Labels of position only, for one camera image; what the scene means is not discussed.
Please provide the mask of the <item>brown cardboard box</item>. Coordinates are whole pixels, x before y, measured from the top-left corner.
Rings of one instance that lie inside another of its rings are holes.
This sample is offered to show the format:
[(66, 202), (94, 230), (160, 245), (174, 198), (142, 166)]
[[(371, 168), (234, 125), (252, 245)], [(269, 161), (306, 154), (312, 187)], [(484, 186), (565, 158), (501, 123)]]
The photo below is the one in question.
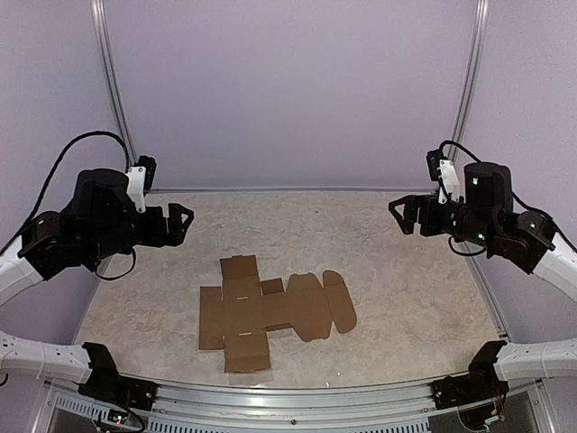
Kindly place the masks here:
[(343, 277), (326, 270), (263, 280), (254, 255), (220, 260), (222, 284), (199, 292), (198, 348), (222, 350), (227, 373), (271, 368), (269, 333), (293, 329), (304, 342), (340, 334), (357, 325), (353, 301)]

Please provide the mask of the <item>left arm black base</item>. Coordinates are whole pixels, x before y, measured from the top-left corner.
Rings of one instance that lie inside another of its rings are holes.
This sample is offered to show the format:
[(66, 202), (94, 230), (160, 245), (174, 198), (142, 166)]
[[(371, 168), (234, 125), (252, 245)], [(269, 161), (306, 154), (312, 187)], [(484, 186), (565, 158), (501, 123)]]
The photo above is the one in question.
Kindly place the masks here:
[(151, 411), (159, 387), (156, 382), (119, 374), (105, 345), (84, 343), (82, 348), (89, 357), (90, 375), (78, 385), (81, 395), (122, 408)]

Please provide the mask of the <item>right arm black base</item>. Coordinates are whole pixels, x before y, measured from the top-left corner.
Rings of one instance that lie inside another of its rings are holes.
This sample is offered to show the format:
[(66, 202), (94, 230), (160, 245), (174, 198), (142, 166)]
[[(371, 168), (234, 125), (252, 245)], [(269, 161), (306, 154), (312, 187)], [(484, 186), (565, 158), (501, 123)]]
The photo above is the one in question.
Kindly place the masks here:
[(498, 353), (507, 343), (485, 343), (468, 365), (467, 373), (446, 376), (430, 385), (437, 410), (450, 409), (477, 401), (506, 396), (509, 387), (498, 378), (495, 363)]

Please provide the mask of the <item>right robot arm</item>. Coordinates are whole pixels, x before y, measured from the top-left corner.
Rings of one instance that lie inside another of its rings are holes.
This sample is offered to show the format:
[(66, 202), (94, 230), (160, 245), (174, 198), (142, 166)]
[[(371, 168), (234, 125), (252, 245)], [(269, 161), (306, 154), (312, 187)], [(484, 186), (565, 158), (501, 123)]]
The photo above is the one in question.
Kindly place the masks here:
[[(389, 203), (389, 212), (404, 234), (413, 234), (419, 226), (424, 237), (449, 235), (453, 241), (476, 244), (488, 257), (504, 258), (569, 299), (576, 298), (575, 249), (547, 214), (515, 211), (508, 167), (470, 163), (464, 168), (463, 185), (451, 161), (441, 160), (437, 172), (437, 193), (408, 195)], [(575, 374), (574, 339), (537, 344), (490, 342), (471, 361), (461, 391), (467, 399), (478, 401), (497, 381)]]

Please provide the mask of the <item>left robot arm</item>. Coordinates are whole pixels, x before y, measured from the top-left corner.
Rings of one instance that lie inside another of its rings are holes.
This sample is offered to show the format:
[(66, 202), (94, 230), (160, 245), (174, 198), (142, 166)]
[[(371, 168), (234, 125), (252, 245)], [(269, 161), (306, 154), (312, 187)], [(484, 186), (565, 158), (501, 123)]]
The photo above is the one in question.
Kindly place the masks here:
[[(137, 245), (177, 247), (194, 220), (191, 209), (177, 203), (148, 207), (146, 168), (126, 173), (83, 170), (74, 194), (60, 211), (46, 211), (25, 223), (1, 255), (1, 301), (48, 281), (68, 268), (96, 272), (116, 254), (134, 255)], [(114, 360), (104, 345), (54, 345), (1, 335), (2, 373), (30, 374), (76, 384), (90, 382), (107, 401), (126, 392)]]

